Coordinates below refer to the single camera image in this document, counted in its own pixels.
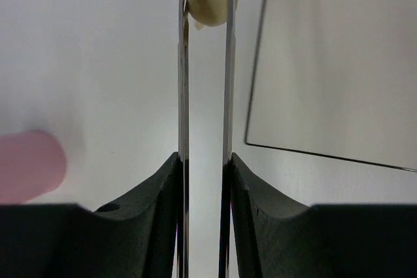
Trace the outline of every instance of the black outline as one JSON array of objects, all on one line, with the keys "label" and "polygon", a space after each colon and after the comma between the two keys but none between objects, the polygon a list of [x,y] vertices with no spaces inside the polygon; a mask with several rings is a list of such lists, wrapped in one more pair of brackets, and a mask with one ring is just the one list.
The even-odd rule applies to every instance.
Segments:
[{"label": "black outline", "polygon": [[301,154],[308,154],[308,155],[311,155],[311,156],[321,156],[321,157],[331,158],[331,159],[336,159],[336,160],[351,161],[351,162],[355,162],[355,163],[363,163],[363,164],[368,164],[368,165],[388,167],[388,168],[391,168],[391,169],[400,169],[400,170],[403,170],[403,171],[417,172],[417,169],[407,169],[407,168],[404,168],[404,167],[399,167],[399,166],[394,166],[394,165],[387,165],[387,164],[373,163],[373,162],[368,162],[368,161],[354,160],[354,159],[349,159],[349,158],[342,158],[342,157],[339,157],[339,156],[329,156],[327,154],[300,151],[300,150],[295,150],[295,149],[278,148],[278,147],[275,147],[275,146],[257,145],[257,144],[253,144],[253,143],[248,142],[249,121],[250,121],[250,115],[251,115],[251,111],[252,111],[252,100],[253,100],[252,98],[253,98],[253,92],[254,92],[254,89],[255,89],[256,69],[257,69],[257,63],[258,63],[258,58],[259,58],[259,46],[260,46],[261,39],[262,39],[262,31],[263,31],[263,22],[264,22],[266,1],[267,0],[262,1],[261,18],[260,18],[259,26],[258,26],[258,35],[257,35],[257,41],[256,41],[256,48],[255,48],[255,58],[253,60],[252,83],[251,83],[251,89],[250,89],[249,108],[248,108],[248,114],[246,115],[246,127],[245,127],[244,143],[248,146],[257,146],[259,148],[269,148],[269,149],[273,149],[273,150],[296,152],[296,153],[301,153]]}]

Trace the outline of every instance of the white surface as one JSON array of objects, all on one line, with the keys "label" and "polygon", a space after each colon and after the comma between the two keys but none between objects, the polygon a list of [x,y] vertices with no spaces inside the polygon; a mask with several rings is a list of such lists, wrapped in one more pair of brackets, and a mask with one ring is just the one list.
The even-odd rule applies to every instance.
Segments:
[{"label": "white surface", "polygon": [[267,0],[248,142],[417,169],[414,0]]},{"label": "white surface", "polygon": [[[234,150],[306,204],[415,202],[413,173],[243,144],[260,6],[261,0],[239,0],[237,9]],[[177,149],[177,0],[0,0],[0,8],[0,133],[47,130],[70,162],[66,182],[38,202],[95,209]],[[192,29],[190,36],[190,277],[212,278],[225,27]]]}]

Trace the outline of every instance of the metal strip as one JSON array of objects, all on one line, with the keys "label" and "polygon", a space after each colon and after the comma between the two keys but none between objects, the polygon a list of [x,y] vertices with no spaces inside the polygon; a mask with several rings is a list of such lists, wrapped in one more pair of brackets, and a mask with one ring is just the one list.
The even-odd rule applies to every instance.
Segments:
[{"label": "metal strip", "polygon": [[181,197],[177,225],[177,278],[188,278],[189,244],[189,97],[188,97],[188,8],[179,0],[178,94],[179,158],[182,167]]},{"label": "metal strip", "polygon": [[233,87],[235,78],[235,0],[227,0],[223,116],[222,211],[220,214],[219,278],[229,277]]}]

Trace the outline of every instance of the pink object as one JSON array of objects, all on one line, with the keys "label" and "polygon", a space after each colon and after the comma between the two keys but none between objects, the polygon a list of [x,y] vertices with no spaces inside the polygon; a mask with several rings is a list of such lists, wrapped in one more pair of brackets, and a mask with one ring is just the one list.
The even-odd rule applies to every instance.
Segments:
[{"label": "pink object", "polygon": [[18,204],[53,191],[64,180],[65,154],[44,132],[0,136],[0,204]]}]

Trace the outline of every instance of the pink cup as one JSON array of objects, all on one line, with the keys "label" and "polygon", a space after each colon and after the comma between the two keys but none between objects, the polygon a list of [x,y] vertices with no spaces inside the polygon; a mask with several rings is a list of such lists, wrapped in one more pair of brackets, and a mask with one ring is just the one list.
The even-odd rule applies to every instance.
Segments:
[{"label": "pink cup", "polygon": [[44,132],[0,136],[0,204],[19,204],[56,189],[66,173],[60,144]]}]

